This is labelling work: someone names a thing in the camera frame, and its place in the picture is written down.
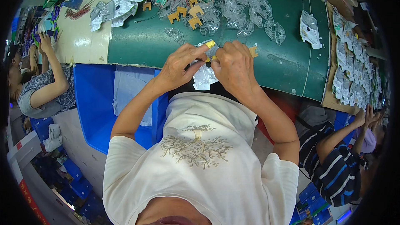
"yellow adhesive tape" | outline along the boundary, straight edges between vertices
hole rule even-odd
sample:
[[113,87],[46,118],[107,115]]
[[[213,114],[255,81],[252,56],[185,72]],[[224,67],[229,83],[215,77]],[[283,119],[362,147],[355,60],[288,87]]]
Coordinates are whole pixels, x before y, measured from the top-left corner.
[[208,47],[209,49],[211,49],[211,47],[213,47],[213,46],[215,45],[215,42],[214,42],[214,40],[211,40],[211,41],[209,41],[209,42],[206,42],[206,45],[207,45],[207,47]]

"green mat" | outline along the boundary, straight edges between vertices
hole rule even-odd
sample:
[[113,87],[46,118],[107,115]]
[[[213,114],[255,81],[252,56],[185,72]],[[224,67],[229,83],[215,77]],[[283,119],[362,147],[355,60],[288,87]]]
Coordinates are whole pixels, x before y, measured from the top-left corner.
[[[122,27],[112,29],[108,48],[108,63],[161,68],[168,55],[174,52],[178,43],[164,33],[164,28],[178,28],[185,42],[197,44],[213,39],[223,46],[226,41],[238,39],[248,47],[257,43],[258,57],[254,59],[254,73],[257,82],[264,87],[292,93],[322,101],[329,58],[329,29],[326,4],[321,0],[268,0],[273,8],[274,20],[285,29],[286,39],[281,46],[271,41],[264,31],[255,26],[253,34],[238,39],[237,30],[226,28],[226,18],[221,17],[221,27],[213,36],[202,36],[197,28],[189,31],[183,21],[171,24],[160,20],[157,7],[142,11],[142,5],[135,16],[129,17]],[[323,44],[322,49],[313,50],[309,43],[303,43],[299,34],[302,10],[314,14]],[[134,21],[148,19],[139,23]]]

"navy striped shirt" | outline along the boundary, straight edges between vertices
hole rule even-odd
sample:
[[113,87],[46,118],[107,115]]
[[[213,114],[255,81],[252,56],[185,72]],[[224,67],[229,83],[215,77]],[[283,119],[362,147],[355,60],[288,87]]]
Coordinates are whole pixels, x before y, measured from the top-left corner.
[[365,168],[366,162],[341,141],[321,165],[317,142],[333,132],[333,124],[328,121],[312,127],[300,138],[299,167],[305,168],[321,196],[338,207],[359,199],[360,166]]

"purple shirt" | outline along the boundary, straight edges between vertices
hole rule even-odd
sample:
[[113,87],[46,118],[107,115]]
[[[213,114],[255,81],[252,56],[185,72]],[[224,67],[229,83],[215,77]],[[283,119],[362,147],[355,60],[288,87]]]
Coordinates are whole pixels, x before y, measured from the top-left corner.
[[[361,127],[356,129],[356,132],[353,135],[353,138],[357,140],[357,137],[361,133]],[[376,147],[376,139],[375,135],[370,128],[367,129],[365,132],[365,137],[363,144],[361,145],[361,152],[362,153],[372,153]]]

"white t-shirt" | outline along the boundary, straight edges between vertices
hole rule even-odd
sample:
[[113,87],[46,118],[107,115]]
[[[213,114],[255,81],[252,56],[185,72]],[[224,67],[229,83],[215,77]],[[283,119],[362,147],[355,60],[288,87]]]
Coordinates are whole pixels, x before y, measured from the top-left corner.
[[103,201],[114,224],[134,225],[156,197],[190,202],[213,225],[287,225],[299,168],[251,149],[256,115],[230,99],[180,93],[166,111],[163,139],[145,150],[127,137],[110,140]]

